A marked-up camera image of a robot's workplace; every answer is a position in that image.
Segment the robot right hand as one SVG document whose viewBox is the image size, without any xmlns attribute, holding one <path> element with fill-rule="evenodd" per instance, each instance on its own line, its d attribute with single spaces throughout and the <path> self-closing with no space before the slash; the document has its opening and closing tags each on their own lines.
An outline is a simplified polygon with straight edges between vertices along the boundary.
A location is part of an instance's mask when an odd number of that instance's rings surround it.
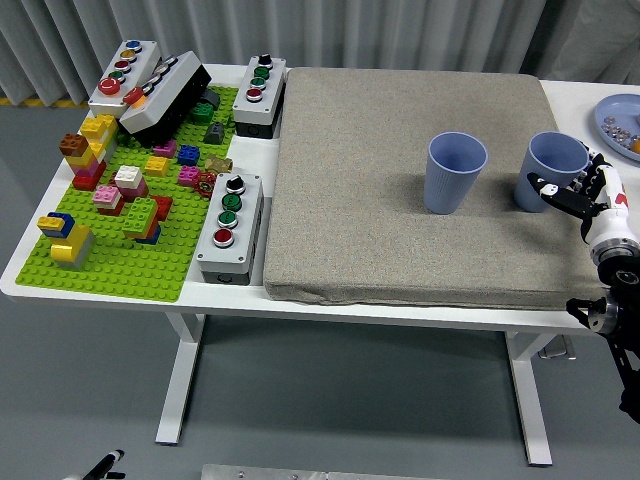
<svg viewBox="0 0 640 480">
<path fill-rule="evenodd" d="M 638 249 L 639 239 L 629 227 L 628 199 L 618 170 L 602 153 L 585 148 L 589 154 L 587 168 L 569 187 L 560 187 L 534 172 L 527 174 L 529 184 L 545 203 L 582 221 L 582 239 L 594 252 L 604 245 Z"/>
</svg>

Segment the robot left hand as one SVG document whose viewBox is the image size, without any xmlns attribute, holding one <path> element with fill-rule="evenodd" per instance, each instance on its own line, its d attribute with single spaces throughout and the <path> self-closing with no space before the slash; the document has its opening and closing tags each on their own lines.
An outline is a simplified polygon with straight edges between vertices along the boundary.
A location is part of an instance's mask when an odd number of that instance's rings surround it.
<svg viewBox="0 0 640 480">
<path fill-rule="evenodd" d="M 83 475 L 68 475 L 65 477 L 65 480 L 125 479 L 125 473 L 113 471 L 113 467 L 124 457 L 124 455 L 125 452 L 121 449 L 113 450 L 99 460 L 87 473 Z"/>
</svg>

